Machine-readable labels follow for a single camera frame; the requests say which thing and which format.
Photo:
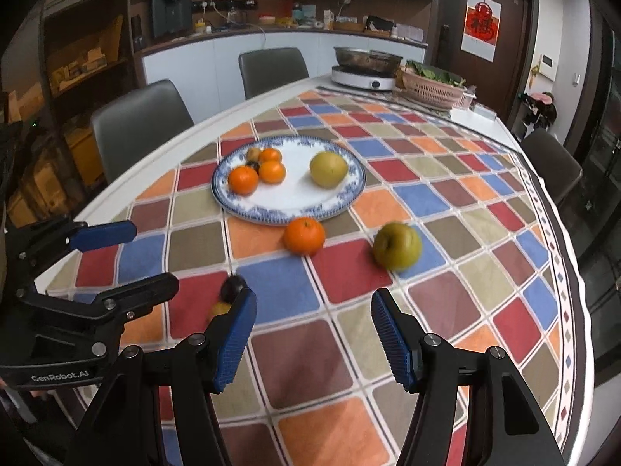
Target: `metal bowl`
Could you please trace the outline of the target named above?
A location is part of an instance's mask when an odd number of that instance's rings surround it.
[[[334,47],[338,65],[368,74],[394,74],[403,58],[379,51],[366,51],[350,47]]]

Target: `pink basket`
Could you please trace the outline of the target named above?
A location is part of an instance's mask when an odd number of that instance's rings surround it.
[[[420,75],[403,72],[403,85],[416,101],[438,108],[453,108],[461,102],[465,89]]]

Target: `gray chair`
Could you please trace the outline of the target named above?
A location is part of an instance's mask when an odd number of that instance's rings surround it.
[[[93,113],[91,122],[108,182],[194,125],[168,79],[121,96]]]
[[[583,170],[558,140],[539,128],[522,141],[522,150],[557,205],[582,178]]]
[[[239,69],[247,100],[309,76],[295,47],[245,52],[239,55]]]

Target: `blue and white plate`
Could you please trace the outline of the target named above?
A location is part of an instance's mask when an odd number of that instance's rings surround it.
[[[250,196],[239,196],[229,189],[229,173],[244,165],[248,149],[257,146],[280,150],[287,177],[282,184],[260,183]],[[310,161],[323,151],[339,154],[349,165],[347,176],[333,190],[320,188],[310,176]],[[365,183],[364,168],[349,150],[322,138],[298,135],[271,136],[238,148],[220,162],[211,179],[220,205],[234,216],[258,224],[288,224],[298,217],[330,219],[355,201]]]

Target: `table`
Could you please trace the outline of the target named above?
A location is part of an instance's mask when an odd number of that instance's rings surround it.
[[[82,216],[131,219],[136,240],[72,255],[37,284],[89,302],[172,271],[178,295],[122,338],[154,350],[203,330],[221,283],[243,275],[258,296],[257,323],[235,381],[213,398],[216,413],[235,465],[295,466],[395,462],[415,397],[393,381],[371,322],[370,294],[386,286],[453,345],[504,347],[575,464],[591,412],[590,322],[569,237],[541,180],[498,120],[452,114],[483,134],[474,133],[326,85],[275,90],[148,156]],[[240,145],[296,132],[344,145],[367,172],[352,208],[324,223],[326,246],[312,258],[284,250],[283,228],[222,212],[209,185],[218,160]],[[400,274],[378,268],[369,252],[389,221],[408,222],[423,241],[419,262]],[[92,394],[80,389],[87,403]],[[169,461],[179,465],[168,388],[160,401]],[[467,401],[461,388],[451,466],[460,464]]]

